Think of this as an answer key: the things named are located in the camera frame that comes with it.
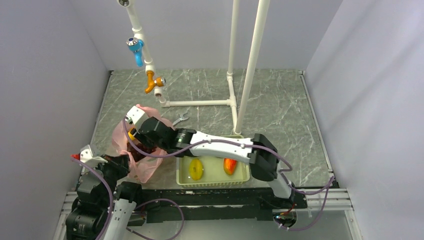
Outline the pink plastic bag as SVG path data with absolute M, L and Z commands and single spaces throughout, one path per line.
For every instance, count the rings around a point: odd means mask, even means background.
M 128 177 L 145 184 L 152 177 L 154 172 L 163 162 L 163 156 L 167 154 L 161 148 L 148 148 L 141 144 L 137 139 L 133 143 L 143 152 L 153 155 L 146 156 L 137 150 L 129 143 L 125 136 L 125 129 L 122 120 L 119 120 L 115 129 L 112 132 L 111 148 L 118 155 L 129 155 L 129 174 Z

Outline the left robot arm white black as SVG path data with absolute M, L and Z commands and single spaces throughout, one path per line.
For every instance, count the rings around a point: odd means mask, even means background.
M 77 197 L 66 218 L 68 240 L 120 240 L 134 210 L 144 203 L 142 186 L 119 180 L 130 172 L 130 157 L 102 155 L 77 184 Z

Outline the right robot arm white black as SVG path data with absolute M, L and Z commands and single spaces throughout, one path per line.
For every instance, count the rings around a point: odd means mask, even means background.
M 168 157 L 228 158 L 249 165 L 253 178 L 266 182 L 273 190 L 276 203 L 287 208 L 295 201 L 292 184 L 283 176 L 291 171 L 290 164 L 282 168 L 275 146 L 263 135 L 253 138 L 215 136 L 188 128 L 173 129 L 155 117 L 132 119 L 135 138 L 143 145 L 164 150 Z

